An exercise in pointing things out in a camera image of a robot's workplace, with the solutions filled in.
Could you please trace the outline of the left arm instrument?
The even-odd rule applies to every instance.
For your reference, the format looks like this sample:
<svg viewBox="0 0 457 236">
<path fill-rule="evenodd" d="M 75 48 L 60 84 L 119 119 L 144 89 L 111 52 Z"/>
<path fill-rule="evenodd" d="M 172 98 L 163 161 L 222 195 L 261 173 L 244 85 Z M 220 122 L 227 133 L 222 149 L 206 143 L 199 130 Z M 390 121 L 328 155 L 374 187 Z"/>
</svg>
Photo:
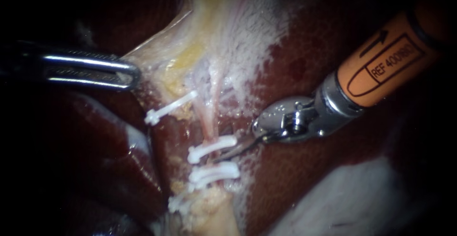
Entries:
<svg viewBox="0 0 457 236">
<path fill-rule="evenodd" d="M 44 81 L 42 49 L 33 42 L 1 42 L 0 76 L 35 82 Z"/>
</svg>

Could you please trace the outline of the right arm instrument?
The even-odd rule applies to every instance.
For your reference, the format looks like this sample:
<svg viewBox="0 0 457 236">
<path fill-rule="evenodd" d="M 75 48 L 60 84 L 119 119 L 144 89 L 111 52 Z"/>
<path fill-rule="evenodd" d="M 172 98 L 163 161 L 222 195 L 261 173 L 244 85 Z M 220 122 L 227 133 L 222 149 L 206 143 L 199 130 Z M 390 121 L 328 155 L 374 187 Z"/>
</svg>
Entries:
<svg viewBox="0 0 457 236">
<path fill-rule="evenodd" d="M 311 97 L 283 98 L 265 108 L 251 130 L 264 143 L 304 142 L 333 134 L 363 112 L 363 107 L 345 95 L 333 72 Z"/>
</svg>

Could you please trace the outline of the left arm instrument jaw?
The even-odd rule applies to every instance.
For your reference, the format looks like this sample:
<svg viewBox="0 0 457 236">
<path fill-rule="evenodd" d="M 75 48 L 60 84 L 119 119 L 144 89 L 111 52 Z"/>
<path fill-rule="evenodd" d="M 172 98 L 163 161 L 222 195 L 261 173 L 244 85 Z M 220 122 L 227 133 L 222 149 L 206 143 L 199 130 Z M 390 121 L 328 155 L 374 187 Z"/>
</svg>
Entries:
<svg viewBox="0 0 457 236">
<path fill-rule="evenodd" d="M 141 72 L 132 64 L 107 57 L 47 54 L 43 76 L 47 81 L 114 91 L 136 88 Z"/>
</svg>

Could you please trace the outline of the right arm instrument jaw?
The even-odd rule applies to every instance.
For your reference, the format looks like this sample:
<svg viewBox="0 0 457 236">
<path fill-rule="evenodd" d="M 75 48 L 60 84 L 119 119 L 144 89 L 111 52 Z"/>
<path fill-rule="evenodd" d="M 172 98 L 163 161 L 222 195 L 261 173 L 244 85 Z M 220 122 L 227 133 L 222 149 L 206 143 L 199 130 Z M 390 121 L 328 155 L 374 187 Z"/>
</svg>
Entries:
<svg viewBox="0 0 457 236">
<path fill-rule="evenodd" d="M 243 152 L 252 149 L 259 143 L 262 143 L 265 139 L 266 134 L 255 135 L 249 133 L 242 136 L 234 147 L 229 147 L 227 151 L 223 152 L 219 157 L 213 159 L 213 163 L 220 163 L 223 161 L 229 161 Z"/>
</svg>

